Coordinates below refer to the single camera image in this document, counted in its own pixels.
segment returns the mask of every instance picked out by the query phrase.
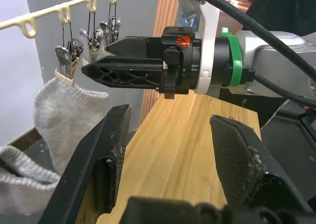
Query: metal clip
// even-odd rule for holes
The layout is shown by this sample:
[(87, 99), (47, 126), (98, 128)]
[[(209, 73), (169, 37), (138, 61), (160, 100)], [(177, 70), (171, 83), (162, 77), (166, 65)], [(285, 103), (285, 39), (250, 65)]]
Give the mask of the metal clip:
[(83, 52), (83, 45), (80, 41), (73, 39), (68, 41), (67, 49), (57, 46), (55, 52), (59, 62), (55, 74), (58, 79), (72, 86), (78, 59)]
[(110, 27), (112, 31), (112, 43), (119, 39), (119, 29), (121, 26), (121, 20), (117, 16), (110, 18)]
[(99, 48), (104, 38), (103, 30), (100, 28), (96, 28), (90, 39), (88, 37), (88, 33), (83, 29), (80, 30), (79, 34), (80, 34), (80, 38), (89, 49), (89, 50), (84, 51), (83, 53), (84, 65), (94, 62), (97, 59)]
[(104, 32), (104, 46), (112, 43), (112, 30), (107, 22), (100, 22), (100, 28)]

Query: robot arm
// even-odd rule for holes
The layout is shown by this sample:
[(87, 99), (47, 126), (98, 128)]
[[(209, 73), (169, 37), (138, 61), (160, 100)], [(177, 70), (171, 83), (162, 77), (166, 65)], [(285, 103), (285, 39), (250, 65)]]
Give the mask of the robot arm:
[[(109, 87), (154, 89), (165, 98), (188, 94), (189, 90), (206, 94), (213, 86), (236, 94), (284, 96), (254, 81), (257, 73), (298, 97), (315, 100), (316, 86), (306, 71), (293, 63), (296, 58), (283, 57), (280, 50), (269, 45), (272, 43), (251, 31), (232, 36), (224, 29), (222, 36), (216, 37), (218, 8), (204, 0), (179, 3), (188, 19), (200, 16), (198, 32), (190, 27), (166, 27), (160, 38), (125, 37), (106, 46), (106, 51), (115, 56), (101, 58), (83, 67), (82, 72)], [(272, 34), (303, 62), (316, 65), (313, 44), (287, 32)]]

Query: wooden table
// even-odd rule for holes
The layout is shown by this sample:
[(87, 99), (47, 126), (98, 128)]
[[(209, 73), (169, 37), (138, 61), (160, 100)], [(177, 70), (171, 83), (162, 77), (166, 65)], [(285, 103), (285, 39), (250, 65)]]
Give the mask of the wooden table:
[(233, 117), (260, 136), (257, 113), (192, 91), (175, 97), (158, 99), (127, 146), (116, 206), (98, 224), (119, 223), (131, 196), (226, 204), (210, 117)]

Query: black cable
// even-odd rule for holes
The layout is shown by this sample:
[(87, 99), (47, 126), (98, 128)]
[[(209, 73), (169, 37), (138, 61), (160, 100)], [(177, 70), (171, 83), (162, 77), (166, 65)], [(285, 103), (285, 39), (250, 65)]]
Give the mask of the black cable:
[(255, 75), (255, 80), (257, 82), (259, 82), (260, 84), (262, 84), (263, 86), (265, 86), (266, 88), (272, 90), (273, 92), (281, 95), (282, 97), (286, 98), (286, 99), (290, 99), (293, 100), (297, 103), (312, 107), (312, 108), (316, 108), (316, 101), (313, 101), (311, 99), (306, 99), (304, 97), (298, 96), (296, 94), (293, 94), (279, 86), (277, 86), (276, 84), (270, 82), (269, 80), (267, 80), (266, 78), (264, 78), (261, 75), (256, 74)]
[(95, 34), (95, 12), (93, 14), (93, 33)]
[(89, 34), (90, 34), (90, 17), (91, 17), (91, 13), (89, 12), (89, 20), (88, 20), (88, 38), (89, 38)]
[(65, 29), (64, 29), (64, 24), (61, 23), (62, 27), (63, 27), (63, 47), (65, 47)]
[(74, 41), (73, 41), (73, 32), (71, 30), (71, 21), (69, 21), (69, 29), (70, 29), (70, 39), (71, 39), (71, 55), (73, 55), (74, 52)]
[(108, 24), (110, 24), (110, 14), (111, 14), (111, 3), (110, 3), (110, 6), (109, 6), (109, 20), (108, 20)]
[(271, 32), (266, 30), (258, 22), (253, 20), (251, 17), (246, 15), (244, 12), (238, 10), (232, 4), (225, 0), (206, 0), (211, 5), (222, 10), (233, 19), (238, 21), (240, 24), (245, 26), (248, 30), (251, 30), (255, 35), (262, 38), (275, 50), (281, 53), (284, 57), (289, 59), (298, 68), (300, 68), (306, 75), (308, 75), (314, 82), (316, 82), (316, 70), (308, 64), (302, 57), (300, 57), (296, 52), (290, 49), (285, 43), (279, 40)]
[(117, 2), (115, 2), (115, 8), (114, 8), (114, 30), (112, 32), (112, 38), (114, 38), (114, 32), (116, 30), (117, 27)]

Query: sock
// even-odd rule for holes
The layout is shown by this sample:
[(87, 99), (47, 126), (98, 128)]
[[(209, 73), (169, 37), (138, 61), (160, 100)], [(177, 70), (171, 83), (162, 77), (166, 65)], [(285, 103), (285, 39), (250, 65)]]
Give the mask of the sock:
[(72, 86), (54, 78), (35, 98), (35, 128), (62, 174), (77, 145), (106, 115), (108, 94)]
[(18, 175), (0, 169), (0, 213), (30, 215), (44, 210), (60, 176), (10, 145), (0, 146), (0, 160)]

